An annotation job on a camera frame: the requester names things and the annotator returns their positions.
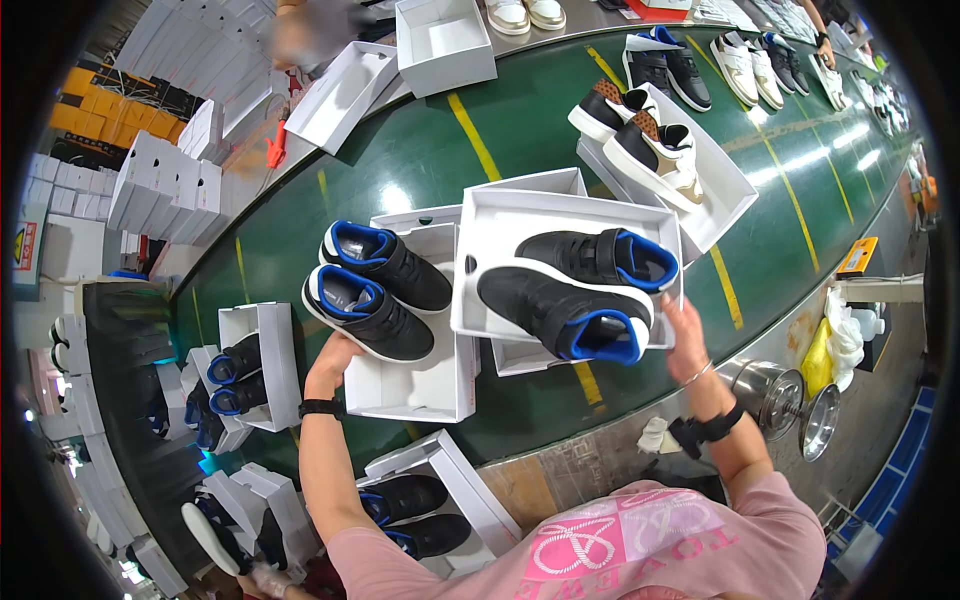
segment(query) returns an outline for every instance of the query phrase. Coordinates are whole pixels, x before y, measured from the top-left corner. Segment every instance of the pink t-shirt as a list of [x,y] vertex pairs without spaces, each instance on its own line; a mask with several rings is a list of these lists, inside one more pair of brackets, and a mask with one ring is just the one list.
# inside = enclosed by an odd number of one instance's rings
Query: pink t-shirt
[[327,550],[350,600],[616,600],[652,585],[700,597],[809,598],[827,543],[786,478],[763,477],[734,510],[638,481],[548,518],[492,564],[452,580],[370,529],[344,530]]

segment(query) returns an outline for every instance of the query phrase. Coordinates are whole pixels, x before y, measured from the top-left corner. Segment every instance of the black wristband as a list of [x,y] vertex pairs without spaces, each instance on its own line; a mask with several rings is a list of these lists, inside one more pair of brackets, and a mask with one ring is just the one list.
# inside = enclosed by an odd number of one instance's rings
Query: black wristband
[[704,442],[718,442],[730,435],[730,430],[743,417],[743,407],[734,404],[733,410],[726,415],[717,415],[707,422],[699,422],[694,418],[683,419],[677,417],[668,427],[670,435],[677,440],[677,444],[692,458],[698,460],[701,456],[700,444]]
[[343,402],[336,398],[330,400],[310,399],[301,402],[297,412],[301,420],[305,415],[333,415],[336,420],[343,420],[347,414],[347,408],[344,407]]

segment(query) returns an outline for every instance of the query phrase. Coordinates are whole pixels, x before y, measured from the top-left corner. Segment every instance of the bracelet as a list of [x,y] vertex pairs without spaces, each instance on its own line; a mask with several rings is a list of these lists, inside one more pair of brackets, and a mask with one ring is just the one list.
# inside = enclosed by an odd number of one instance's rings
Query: bracelet
[[712,369],[712,368],[713,368],[713,361],[708,361],[707,364],[704,365],[702,369],[700,369],[700,372],[698,372],[697,374],[687,379],[684,383],[680,384],[680,387],[686,388],[686,386],[690,385],[691,383],[699,379],[700,375],[704,374],[705,372],[707,372],[709,369]]

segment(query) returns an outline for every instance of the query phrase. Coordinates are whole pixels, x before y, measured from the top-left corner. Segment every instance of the yellow plastic bag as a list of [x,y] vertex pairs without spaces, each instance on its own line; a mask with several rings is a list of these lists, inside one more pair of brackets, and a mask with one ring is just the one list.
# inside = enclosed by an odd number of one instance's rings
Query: yellow plastic bag
[[800,373],[806,382],[806,396],[814,397],[828,384],[833,383],[833,361],[827,353],[827,338],[830,337],[830,324],[824,317],[813,334],[810,348],[806,350]]

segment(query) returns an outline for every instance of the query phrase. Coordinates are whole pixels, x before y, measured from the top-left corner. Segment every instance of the white bottle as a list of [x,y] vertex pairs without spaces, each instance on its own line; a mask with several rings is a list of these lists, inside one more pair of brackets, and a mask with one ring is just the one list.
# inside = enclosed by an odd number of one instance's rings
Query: white bottle
[[864,342],[870,342],[874,336],[882,335],[886,331],[887,323],[873,310],[854,308],[850,311],[850,316],[860,321],[860,333],[863,334]]

